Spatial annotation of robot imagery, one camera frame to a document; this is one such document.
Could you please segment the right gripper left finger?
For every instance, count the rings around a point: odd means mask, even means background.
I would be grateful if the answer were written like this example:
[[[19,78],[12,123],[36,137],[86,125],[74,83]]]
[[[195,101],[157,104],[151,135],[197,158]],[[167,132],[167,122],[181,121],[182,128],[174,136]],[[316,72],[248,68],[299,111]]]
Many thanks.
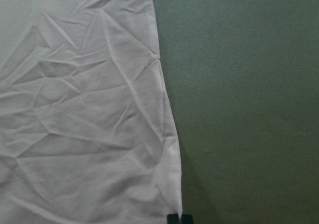
[[[180,224],[180,219],[178,214],[168,214],[166,216],[167,224]]]

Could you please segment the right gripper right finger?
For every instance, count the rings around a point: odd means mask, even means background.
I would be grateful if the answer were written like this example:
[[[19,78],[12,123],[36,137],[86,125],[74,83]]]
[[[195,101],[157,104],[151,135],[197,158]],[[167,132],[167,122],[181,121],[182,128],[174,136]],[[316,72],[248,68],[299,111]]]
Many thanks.
[[[181,224],[193,224],[193,217],[190,214],[182,214],[180,219]]]

